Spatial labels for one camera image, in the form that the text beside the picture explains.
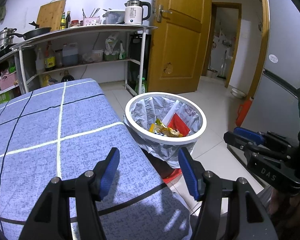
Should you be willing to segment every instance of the pink basket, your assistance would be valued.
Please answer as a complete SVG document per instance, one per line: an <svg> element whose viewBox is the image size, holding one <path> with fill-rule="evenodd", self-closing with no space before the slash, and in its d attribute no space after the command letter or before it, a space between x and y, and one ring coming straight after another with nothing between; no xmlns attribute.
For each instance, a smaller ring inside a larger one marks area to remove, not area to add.
<svg viewBox="0 0 300 240"><path fill-rule="evenodd" d="M0 79L0 89L5 90L14 85L14 82L17 80L17 72L13 72L9 75L3 75Z"/></svg>

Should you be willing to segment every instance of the black frying pan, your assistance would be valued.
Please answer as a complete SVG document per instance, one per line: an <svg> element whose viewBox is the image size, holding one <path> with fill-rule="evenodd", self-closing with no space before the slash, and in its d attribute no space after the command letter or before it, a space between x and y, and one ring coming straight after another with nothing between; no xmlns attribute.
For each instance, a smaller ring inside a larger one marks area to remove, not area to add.
<svg viewBox="0 0 300 240"><path fill-rule="evenodd" d="M51 27L43 27L43 28L39 28L39 25L36 24L35 22L29 23L30 25L35 26L35 29L29 32L26 32L24 34L20 34L20 33L13 33L11 34L11 36L17 36L19 38L24 38L25 40L29 40L35 36L39 36L45 33L50 32Z"/></svg>

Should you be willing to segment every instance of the black stripe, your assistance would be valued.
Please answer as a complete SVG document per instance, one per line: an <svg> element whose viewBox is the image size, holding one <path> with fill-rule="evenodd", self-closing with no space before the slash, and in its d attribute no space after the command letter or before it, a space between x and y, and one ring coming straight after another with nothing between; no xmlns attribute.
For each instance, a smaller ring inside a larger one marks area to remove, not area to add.
<svg viewBox="0 0 300 240"><path fill-rule="evenodd" d="M143 199L151 196L152 194L160 191L161 189L165 188L166 186L167 186L167 184L162 183L162 184L158 185L157 187L154 187L153 189L147 191L146 193L143 193L140 196L132 198L124 203L121 203L119 205L116 205L116 206L113 206L113 207L110 207L107 209L100 210L100 211L98 211L98 214L99 214L99 216L103 216L103 215L107 215L112 212L118 211L120 209L123 209L125 207L131 206L132 204L137 203L138 201L143 200ZM26 223L25 221L7 219L7 218L2 218L2 217L0 217L0 220L3 222L17 224L17 225L25 225L25 223ZM70 222L71 223L77 222L77 217L70 218Z"/></svg>
<svg viewBox="0 0 300 240"><path fill-rule="evenodd" d="M84 99L94 98L94 97L101 96L101 95L105 96L104 94L97 94L97 95L90 96L90 97L87 97L87 98L77 99L77 100L75 100L75 101L68 102L68 103L65 103L65 104L63 104L63 105L64 105L64 106L65 106L65 105L69 105L69 104L72 104L72 103L75 103L75 102L78 102L78 101L81 101L81 100L84 100ZM11 122L11 121L13 121L13 120L17 120L18 118L21 118L21 117L24 117L24 116L27 116L27 115L37 114L37 113L40 113L40 112L49 110L50 108L56 108L56 107L59 107L59 106L61 106L61 105L57 105L57 106L49 106L49 107L46 108L46 109L42 109L42 110L39 110L39 111L36 111L36 112L32 112L32 113L29 113L29 114L22 115L22 116L20 116L20 117L13 118L13 119L11 119L11 120L9 120L9 121L6 121L6 122L1 123L0 125L6 124L6 123Z"/></svg>
<svg viewBox="0 0 300 240"><path fill-rule="evenodd" d="M8 152L8 148L9 148L9 144L10 144L11 138L12 138L12 136L13 136L13 132L14 132L14 130L15 130L17 124L18 124L18 121L19 121L19 119L20 119L20 117L21 117L23 111L24 111L25 108L26 108L26 105L27 105L28 102L30 101L30 99L31 99L31 97L32 97L32 94L33 94L33 91L31 92L31 95L30 95L28 101L26 102L25 106L23 107L23 109L22 109L22 111L21 111L21 113L20 113L20 115L19 115L19 118L17 119L17 121L16 121L16 123L15 123L15 125L14 125L14 127L13 127L13 129L12 129L12 133L11 133L10 139L9 139L9 141L8 141L8 144L7 144L6 152L4 153L4 156L3 156L3 158L2 158L1 171L0 171L0 186L1 186L1 176L2 176L2 171L3 171L4 159L5 159L6 154L7 154L7 152ZM2 233L3 233L3 235L4 235L4 231L3 231L3 226L2 226L1 220L0 220L0 226L1 226L1 229L2 229Z"/></svg>

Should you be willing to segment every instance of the white trash can rim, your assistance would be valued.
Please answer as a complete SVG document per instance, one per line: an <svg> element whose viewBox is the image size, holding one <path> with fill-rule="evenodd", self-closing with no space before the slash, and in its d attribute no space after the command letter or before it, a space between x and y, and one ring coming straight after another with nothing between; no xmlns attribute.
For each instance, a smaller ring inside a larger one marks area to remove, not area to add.
<svg viewBox="0 0 300 240"><path fill-rule="evenodd" d="M131 106L133 106L136 102L138 102L142 99L145 99L145 98L149 98L149 97L171 98L171 99L179 100L179 101L191 106L199 115L200 120L202 120L202 126L196 133L189 135L189 136L185 136L185 137L179 137L179 138L158 136L157 134L151 133L151 132L143 129L141 126L136 124L136 122L133 120L130 109L131 109ZM149 93L143 93L143 94L133 97L132 99L129 100L129 102L126 105L125 115L126 115L126 120L127 120L128 125L137 134L139 134L142 137L149 139L153 142L167 144L167 145L184 145L184 144L196 142L198 140L198 138L203 134L204 130L207 127L206 116L204 115L203 111L200 109L199 106L197 106L195 103L191 102L190 100L188 100L184 97L181 97L181 96L178 96L175 94L164 93L164 92L149 92Z"/></svg>

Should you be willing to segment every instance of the blue gripper pad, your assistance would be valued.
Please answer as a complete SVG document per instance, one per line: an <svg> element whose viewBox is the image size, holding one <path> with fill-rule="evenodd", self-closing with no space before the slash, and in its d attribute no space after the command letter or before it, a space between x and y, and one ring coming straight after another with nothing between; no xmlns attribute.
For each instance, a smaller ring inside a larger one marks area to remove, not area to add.
<svg viewBox="0 0 300 240"><path fill-rule="evenodd" d="M105 172L103 173L100 181L99 196L101 200L108 195L115 172L117 171L120 162L119 150L117 148L112 148L104 161L107 166L105 167Z"/></svg>
<svg viewBox="0 0 300 240"><path fill-rule="evenodd" d="M256 145L260 145L260 144L263 145L265 143L265 140L262 137L262 135L260 135L256 132L250 131L248 129L245 129L245 128L236 127L236 128L234 128L233 133L243 136L243 137L249 139L250 141L254 141L256 143Z"/></svg>
<svg viewBox="0 0 300 240"><path fill-rule="evenodd" d="M200 162L192 159L185 147L179 150L178 161L190 195L200 201L206 186L203 182L204 168Z"/></svg>

